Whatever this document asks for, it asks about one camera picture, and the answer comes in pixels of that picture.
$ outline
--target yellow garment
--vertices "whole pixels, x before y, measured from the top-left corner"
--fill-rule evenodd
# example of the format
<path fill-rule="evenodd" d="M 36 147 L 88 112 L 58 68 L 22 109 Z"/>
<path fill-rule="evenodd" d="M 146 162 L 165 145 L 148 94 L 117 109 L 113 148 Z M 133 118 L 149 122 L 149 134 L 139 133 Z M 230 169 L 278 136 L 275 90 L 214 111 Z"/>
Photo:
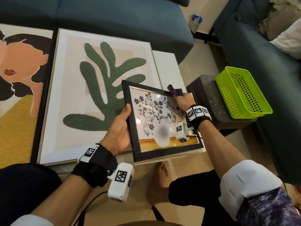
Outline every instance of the yellow garment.
<path fill-rule="evenodd" d="M 32 101 L 26 95 L 0 118 L 0 168 L 30 161 L 37 122 L 30 113 Z"/>

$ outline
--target blue sofa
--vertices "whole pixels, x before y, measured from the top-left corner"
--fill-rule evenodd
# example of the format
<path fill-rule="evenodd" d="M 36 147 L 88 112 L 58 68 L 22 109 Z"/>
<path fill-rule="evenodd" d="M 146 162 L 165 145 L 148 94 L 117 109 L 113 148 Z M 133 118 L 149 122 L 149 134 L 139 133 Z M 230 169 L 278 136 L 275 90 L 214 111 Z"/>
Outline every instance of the blue sofa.
<path fill-rule="evenodd" d="M 194 40 L 179 4 L 189 0 L 0 0 L 0 23 L 147 41 L 180 63 Z"/>
<path fill-rule="evenodd" d="M 278 175 L 301 186 L 301 62 L 254 30 L 271 9 L 269 0 L 230 0 L 213 27 L 230 66 L 249 70 L 273 109 L 257 125 Z"/>

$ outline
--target foot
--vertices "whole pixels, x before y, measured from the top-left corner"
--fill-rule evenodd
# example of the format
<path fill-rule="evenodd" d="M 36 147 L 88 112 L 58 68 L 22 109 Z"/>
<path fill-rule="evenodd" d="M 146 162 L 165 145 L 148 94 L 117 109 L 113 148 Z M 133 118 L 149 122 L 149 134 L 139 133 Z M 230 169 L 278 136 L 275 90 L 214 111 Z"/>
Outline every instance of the foot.
<path fill-rule="evenodd" d="M 168 172 L 163 163 L 154 171 L 153 178 L 148 188 L 147 200 L 150 205 L 168 201 L 168 187 L 164 187 Z"/>

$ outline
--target green plastic basket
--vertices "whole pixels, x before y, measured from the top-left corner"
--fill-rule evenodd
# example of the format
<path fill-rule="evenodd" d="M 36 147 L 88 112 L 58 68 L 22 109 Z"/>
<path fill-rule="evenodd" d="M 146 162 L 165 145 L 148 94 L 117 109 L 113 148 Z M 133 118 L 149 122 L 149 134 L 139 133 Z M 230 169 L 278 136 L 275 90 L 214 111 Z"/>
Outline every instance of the green plastic basket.
<path fill-rule="evenodd" d="M 248 70 L 225 67 L 215 81 L 232 118 L 254 119 L 273 113 Z"/>

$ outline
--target person's left hand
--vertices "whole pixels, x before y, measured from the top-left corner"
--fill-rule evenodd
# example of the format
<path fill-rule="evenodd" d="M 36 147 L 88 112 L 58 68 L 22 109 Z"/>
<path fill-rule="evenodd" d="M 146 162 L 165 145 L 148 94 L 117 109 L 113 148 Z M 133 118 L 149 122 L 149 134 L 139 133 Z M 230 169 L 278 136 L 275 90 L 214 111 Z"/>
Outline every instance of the person's left hand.
<path fill-rule="evenodd" d="M 130 144 L 130 137 L 126 131 L 126 119 L 131 113 L 130 104 L 126 104 L 122 112 L 115 117 L 107 134 L 99 142 L 100 145 L 108 149 L 115 157 L 120 155 Z"/>

